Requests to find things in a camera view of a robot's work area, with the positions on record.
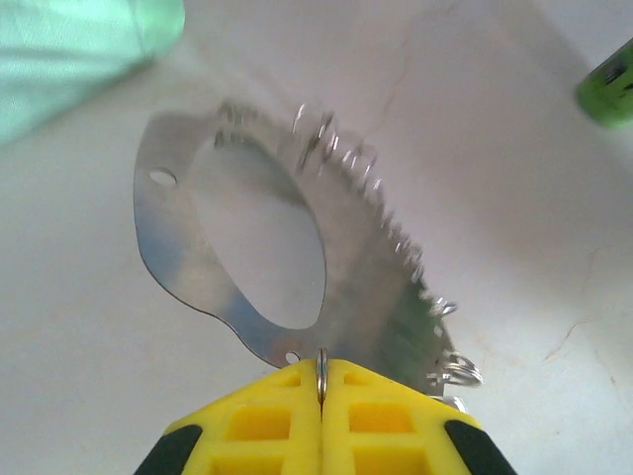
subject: silver metal plate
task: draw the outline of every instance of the silver metal plate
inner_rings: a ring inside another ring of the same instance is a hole
[[[293,130],[233,103],[209,117],[154,118],[136,160],[140,255],[165,290],[225,322],[270,364],[282,367],[288,364],[288,353],[314,358],[327,348],[330,358],[347,359],[418,391],[441,395],[449,380],[437,375],[445,374],[444,366],[455,359],[441,317],[452,307],[434,299],[420,275],[411,279],[410,252],[398,249],[402,236],[395,236],[394,225],[385,221],[382,202],[368,202],[367,189],[359,189],[349,173],[349,160],[345,165],[349,150],[325,143],[326,135],[327,127],[305,134],[297,122]],[[208,241],[187,174],[196,151],[209,140],[216,147],[249,143],[260,149],[281,165],[312,210],[325,257],[325,290],[310,328],[282,328],[260,315]],[[318,151],[324,158],[312,157]]]

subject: white surface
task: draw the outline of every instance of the white surface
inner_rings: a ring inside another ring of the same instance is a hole
[[[136,250],[148,118],[228,94],[280,117],[320,99],[377,147],[487,377],[460,393],[520,474],[628,473],[633,139],[572,88],[633,36],[633,3],[187,6],[171,55],[0,151],[0,472],[132,473],[169,422],[271,371]]]

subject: small round hole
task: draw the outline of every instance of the small round hole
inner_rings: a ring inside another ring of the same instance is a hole
[[[169,170],[165,170],[164,168],[156,168],[149,172],[149,178],[151,178],[155,183],[158,183],[162,186],[171,187],[176,184],[176,177]]]
[[[286,353],[286,361],[288,361],[289,364],[298,363],[300,359],[299,355],[294,351],[288,351]]]

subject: large oval hole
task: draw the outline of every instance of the large oval hole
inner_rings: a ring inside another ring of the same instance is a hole
[[[187,178],[207,239],[257,311],[288,329],[318,317],[325,265],[312,214],[260,147],[205,143]]]

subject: green object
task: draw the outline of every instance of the green object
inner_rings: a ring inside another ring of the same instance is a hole
[[[577,98],[581,107],[604,126],[633,122],[633,40],[579,84]]]
[[[169,50],[182,0],[0,0],[0,144]]]

